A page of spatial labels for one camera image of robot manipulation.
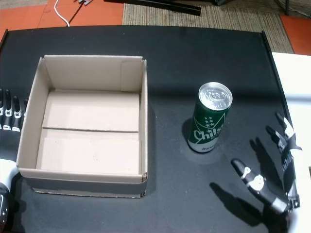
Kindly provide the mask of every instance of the cardboard box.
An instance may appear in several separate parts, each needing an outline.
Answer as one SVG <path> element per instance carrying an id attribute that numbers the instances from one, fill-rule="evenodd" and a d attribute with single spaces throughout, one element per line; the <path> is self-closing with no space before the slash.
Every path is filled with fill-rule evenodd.
<path id="1" fill-rule="evenodd" d="M 21 132 L 20 173 L 37 192 L 141 197 L 147 102 L 142 57 L 46 55 Z"/>

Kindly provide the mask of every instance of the black metal rod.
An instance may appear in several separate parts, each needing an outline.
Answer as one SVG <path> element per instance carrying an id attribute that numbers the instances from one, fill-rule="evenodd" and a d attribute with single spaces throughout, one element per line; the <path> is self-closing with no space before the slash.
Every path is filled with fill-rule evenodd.
<path id="1" fill-rule="evenodd" d="M 2 88 L 0 88 L 0 108 L 2 108 L 3 107 L 3 104 L 4 103 L 4 101 L 3 101 L 3 91 L 2 91 Z"/>
<path id="2" fill-rule="evenodd" d="M 12 110 L 11 93 L 8 89 L 5 90 L 5 108 L 7 111 Z"/>
<path id="3" fill-rule="evenodd" d="M 217 6 L 221 6 L 221 5 L 225 4 L 227 1 L 228 0 L 217 0 L 217 1 L 215 1 L 215 3 Z"/>
<path id="4" fill-rule="evenodd" d="M 20 111 L 20 104 L 19 104 L 19 99 L 17 96 L 13 97 L 13 106 L 14 106 L 14 112 L 18 113 Z"/>
<path id="5" fill-rule="evenodd" d="M 290 0 L 285 1 L 285 14 L 287 16 L 290 14 Z"/>
<path id="6" fill-rule="evenodd" d="M 74 15 L 71 17 L 71 19 L 69 20 L 68 23 L 71 23 L 71 21 L 75 18 L 75 16 L 78 14 L 78 12 L 80 11 L 81 7 L 83 6 L 83 2 L 80 3 L 80 6 L 78 7 L 78 9 L 76 10 L 76 12 L 74 13 Z"/>
<path id="7" fill-rule="evenodd" d="M 25 112 L 26 112 L 26 109 L 27 109 L 27 104 L 28 104 L 28 99 L 25 99 L 24 100 Z"/>
<path id="8" fill-rule="evenodd" d="M 172 1 L 165 0 L 104 0 L 107 2 L 116 2 L 116 3 L 128 3 L 134 5 L 142 5 L 142 6 L 151 6 L 160 9 L 182 12 L 194 16 L 200 16 L 201 8 L 197 6 L 191 6 L 181 3 L 176 3 Z"/>

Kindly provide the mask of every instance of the black tabletop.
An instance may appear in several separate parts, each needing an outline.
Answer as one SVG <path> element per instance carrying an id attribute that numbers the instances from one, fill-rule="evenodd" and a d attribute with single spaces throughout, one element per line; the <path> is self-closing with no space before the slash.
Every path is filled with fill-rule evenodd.
<path id="1" fill-rule="evenodd" d="M 265 126 L 280 130 L 274 112 L 284 114 L 283 99 L 261 33 L 141 26 L 9 32 L 1 51 L 0 86 L 21 99 L 28 97 L 45 54 L 147 59 L 147 195 L 114 199 L 38 194 L 18 178 L 8 226 L 12 231 L 268 232 L 275 216 L 248 192 L 230 164 L 240 158 L 282 186 L 280 155 Z M 217 147 L 198 154 L 185 138 L 197 91 L 212 81 L 231 90 L 233 104 Z M 16 159 L 18 141 L 18 133 L 0 132 L 0 157 Z"/>

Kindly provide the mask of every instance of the white surface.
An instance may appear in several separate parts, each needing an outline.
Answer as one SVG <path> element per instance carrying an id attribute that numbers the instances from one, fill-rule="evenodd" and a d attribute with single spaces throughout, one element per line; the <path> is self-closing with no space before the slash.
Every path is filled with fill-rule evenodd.
<path id="1" fill-rule="evenodd" d="M 0 183 L 11 191 L 13 177 L 18 173 L 16 163 L 11 160 L 0 159 Z"/>
<path id="2" fill-rule="evenodd" d="M 300 196 L 300 208 L 292 214 L 294 221 L 289 232 L 309 232 L 311 219 L 311 56 L 273 53 L 273 58 L 285 93 L 297 145 L 302 153 L 294 153 L 297 190 Z"/>

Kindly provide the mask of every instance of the beverage can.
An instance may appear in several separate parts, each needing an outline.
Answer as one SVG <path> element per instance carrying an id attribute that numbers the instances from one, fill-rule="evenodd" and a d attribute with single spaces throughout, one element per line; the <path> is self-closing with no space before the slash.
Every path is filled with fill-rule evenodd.
<path id="1" fill-rule="evenodd" d="M 232 94 L 225 85 L 210 82 L 200 87 L 188 137 L 194 151 L 204 153 L 215 147 L 231 104 Z"/>

